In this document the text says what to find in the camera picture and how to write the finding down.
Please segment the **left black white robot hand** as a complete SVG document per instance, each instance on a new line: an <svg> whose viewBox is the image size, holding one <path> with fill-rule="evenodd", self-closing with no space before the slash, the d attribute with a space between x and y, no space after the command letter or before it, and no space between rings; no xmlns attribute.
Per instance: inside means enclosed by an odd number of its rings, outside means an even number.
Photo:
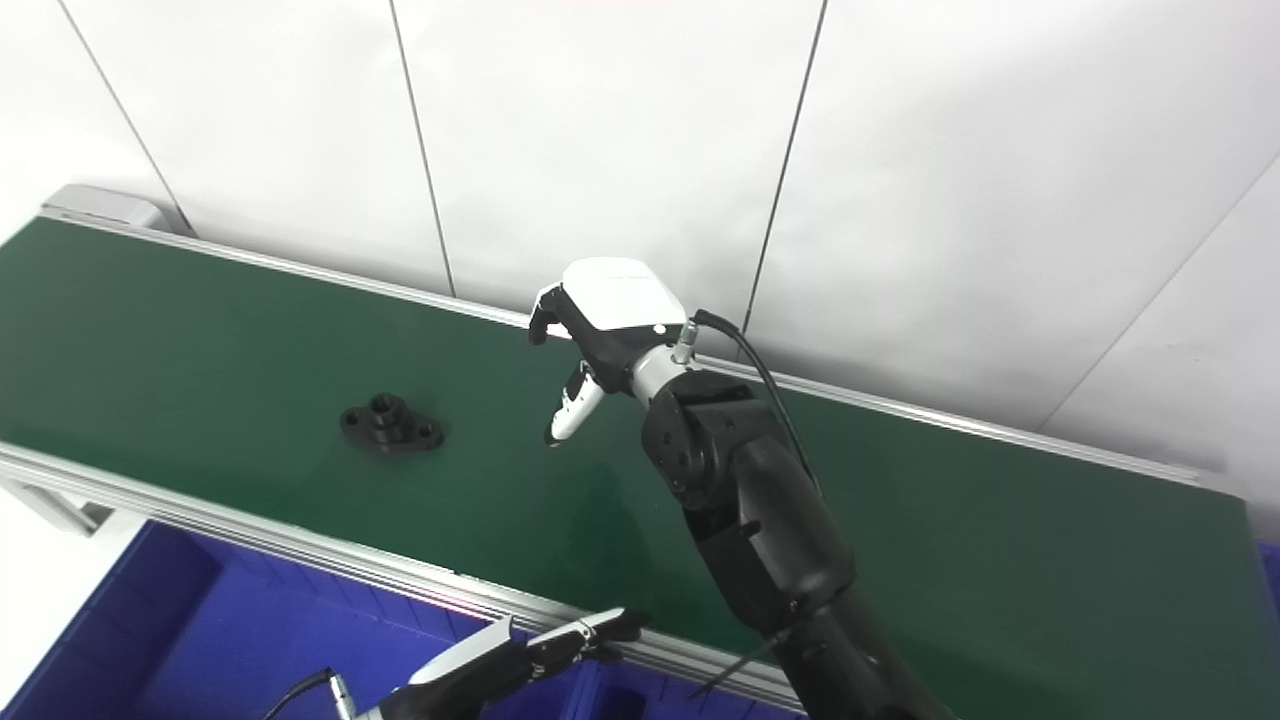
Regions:
<svg viewBox="0 0 1280 720"><path fill-rule="evenodd" d="M362 719L477 719L490 705L582 661L616 662L620 643L640 639L652 616L614 607L536 635L504 615L416 670Z"/></svg>

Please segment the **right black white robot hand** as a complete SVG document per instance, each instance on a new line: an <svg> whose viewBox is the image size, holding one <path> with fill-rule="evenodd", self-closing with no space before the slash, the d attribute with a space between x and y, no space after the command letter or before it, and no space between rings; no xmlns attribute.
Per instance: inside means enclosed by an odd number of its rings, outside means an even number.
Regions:
<svg viewBox="0 0 1280 720"><path fill-rule="evenodd" d="M608 395L643 406L694 368L698 324L648 264L627 258L586 258L538 295L527 322L531 345L553 328L580 351L544 441L570 439Z"/></svg>

